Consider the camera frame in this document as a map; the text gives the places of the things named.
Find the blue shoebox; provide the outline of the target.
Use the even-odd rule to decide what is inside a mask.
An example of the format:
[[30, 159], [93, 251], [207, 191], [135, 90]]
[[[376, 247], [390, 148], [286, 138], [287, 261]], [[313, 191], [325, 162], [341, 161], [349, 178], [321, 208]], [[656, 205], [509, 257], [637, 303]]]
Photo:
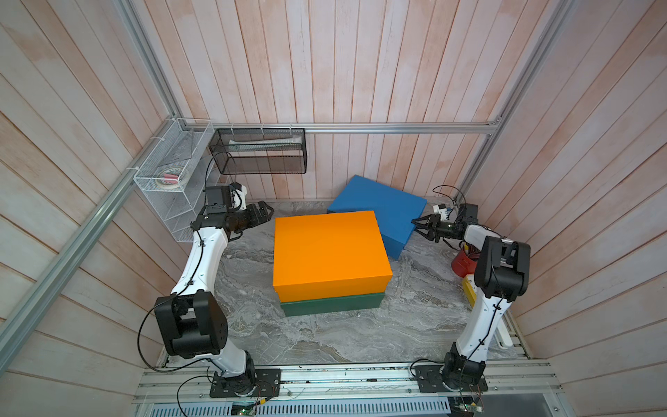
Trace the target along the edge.
[[427, 200], [355, 175], [329, 205], [327, 213], [373, 211], [387, 252], [398, 260], [422, 216]]

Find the orange shoebox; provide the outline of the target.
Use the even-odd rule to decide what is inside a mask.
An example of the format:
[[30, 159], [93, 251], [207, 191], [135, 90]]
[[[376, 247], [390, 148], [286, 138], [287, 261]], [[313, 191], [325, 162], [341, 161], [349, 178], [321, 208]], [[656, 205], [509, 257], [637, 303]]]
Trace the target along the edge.
[[392, 277], [372, 211], [275, 220], [273, 286], [282, 303], [379, 294]]

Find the green shoebox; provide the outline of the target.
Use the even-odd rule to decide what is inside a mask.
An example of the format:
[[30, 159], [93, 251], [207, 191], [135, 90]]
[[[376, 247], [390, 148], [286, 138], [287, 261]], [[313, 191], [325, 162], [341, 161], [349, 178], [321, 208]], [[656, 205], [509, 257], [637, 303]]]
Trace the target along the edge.
[[384, 298], [384, 293], [349, 295], [300, 302], [285, 302], [281, 304], [281, 309], [286, 316], [312, 316], [312, 314], [377, 309]]

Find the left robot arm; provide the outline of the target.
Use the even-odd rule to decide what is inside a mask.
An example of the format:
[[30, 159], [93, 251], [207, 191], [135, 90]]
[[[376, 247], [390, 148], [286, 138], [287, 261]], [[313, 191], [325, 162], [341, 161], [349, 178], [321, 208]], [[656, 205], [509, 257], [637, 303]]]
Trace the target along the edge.
[[216, 380], [248, 389], [256, 382], [250, 354], [229, 340], [229, 325], [213, 290], [217, 269], [229, 243], [274, 214], [264, 201], [246, 203], [238, 182], [206, 187], [204, 205], [191, 223], [193, 244], [181, 279], [171, 294], [156, 300], [154, 314], [171, 356], [207, 360]]

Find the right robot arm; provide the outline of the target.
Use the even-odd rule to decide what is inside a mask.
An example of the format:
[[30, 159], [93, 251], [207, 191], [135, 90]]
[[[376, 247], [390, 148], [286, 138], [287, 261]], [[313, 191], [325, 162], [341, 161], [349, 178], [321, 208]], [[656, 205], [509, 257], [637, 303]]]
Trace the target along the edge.
[[476, 205], [464, 203], [454, 222], [443, 221], [439, 210], [412, 220], [414, 230], [431, 242], [454, 239], [478, 250], [476, 302], [467, 326], [440, 368], [444, 385], [458, 391], [480, 384], [493, 334], [529, 285], [531, 247], [479, 224], [477, 212]]

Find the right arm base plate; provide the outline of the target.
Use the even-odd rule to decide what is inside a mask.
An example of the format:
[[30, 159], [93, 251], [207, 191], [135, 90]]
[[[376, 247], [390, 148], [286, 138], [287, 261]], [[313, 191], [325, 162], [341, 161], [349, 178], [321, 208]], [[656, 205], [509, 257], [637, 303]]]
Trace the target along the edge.
[[468, 362], [463, 370], [449, 370], [439, 364], [422, 364], [412, 368], [422, 394], [444, 392], [486, 392], [485, 363]]

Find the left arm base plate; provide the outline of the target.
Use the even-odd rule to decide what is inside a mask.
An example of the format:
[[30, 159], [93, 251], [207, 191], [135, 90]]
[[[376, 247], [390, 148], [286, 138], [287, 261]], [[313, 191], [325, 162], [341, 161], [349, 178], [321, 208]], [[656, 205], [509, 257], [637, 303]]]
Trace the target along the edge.
[[281, 370], [279, 368], [247, 370], [244, 375], [229, 378], [215, 374], [209, 395], [215, 399], [270, 399], [278, 396], [280, 384]]

